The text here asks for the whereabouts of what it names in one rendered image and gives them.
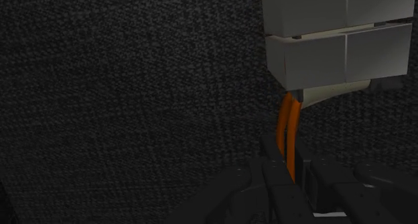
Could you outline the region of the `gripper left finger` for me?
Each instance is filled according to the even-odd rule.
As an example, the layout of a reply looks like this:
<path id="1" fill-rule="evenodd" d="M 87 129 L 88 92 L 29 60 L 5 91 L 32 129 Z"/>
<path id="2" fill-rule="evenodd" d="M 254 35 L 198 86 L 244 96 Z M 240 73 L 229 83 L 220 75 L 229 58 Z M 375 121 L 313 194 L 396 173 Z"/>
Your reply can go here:
<path id="1" fill-rule="evenodd" d="M 275 143 L 261 137 L 266 156 L 247 167 L 230 167 L 174 210 L 163 224 L 251 224 L 263 213 L 267 224 L 316 224 Z"/>

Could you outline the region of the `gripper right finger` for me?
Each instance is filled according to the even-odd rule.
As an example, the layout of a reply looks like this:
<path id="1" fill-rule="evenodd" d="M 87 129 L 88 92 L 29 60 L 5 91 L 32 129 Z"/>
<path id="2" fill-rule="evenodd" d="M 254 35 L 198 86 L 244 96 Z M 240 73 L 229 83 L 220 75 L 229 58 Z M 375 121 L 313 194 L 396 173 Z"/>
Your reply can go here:
<path id="1" fill-rule="evenodd" d="M 353 170 L 296 145 L 296 183 L 323 224 L 418 224 L 418 178 L 374 162 Z"/>

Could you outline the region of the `orange-handled tool with cream blade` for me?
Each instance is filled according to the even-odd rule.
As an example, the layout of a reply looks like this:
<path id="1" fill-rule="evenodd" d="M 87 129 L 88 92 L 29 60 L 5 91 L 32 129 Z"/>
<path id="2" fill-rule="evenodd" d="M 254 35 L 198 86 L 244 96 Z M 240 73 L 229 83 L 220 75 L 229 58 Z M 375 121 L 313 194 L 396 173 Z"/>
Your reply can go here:
<path id="1" fill-rule="evenodd" d="M 293 182 L 295 182 L 295 141 L 301 110 L 338 95 L 364 90 L 370 83 L 371 80 L 362 80 L 286 92 L 279 108 L 275 140 L 281 155 L 285 156 L 286 167 Z"/>

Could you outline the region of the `grey block furniture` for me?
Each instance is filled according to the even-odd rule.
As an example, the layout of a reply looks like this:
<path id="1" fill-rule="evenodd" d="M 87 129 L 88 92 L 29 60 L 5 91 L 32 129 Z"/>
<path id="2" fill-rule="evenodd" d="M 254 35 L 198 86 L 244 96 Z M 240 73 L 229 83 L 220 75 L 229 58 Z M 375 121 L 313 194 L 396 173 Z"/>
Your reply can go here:
<path id="1" fill-rule="evenodd" d="M 262 0 L 267 67 L 288 90 L 407 73 L 415 0 Z"/>

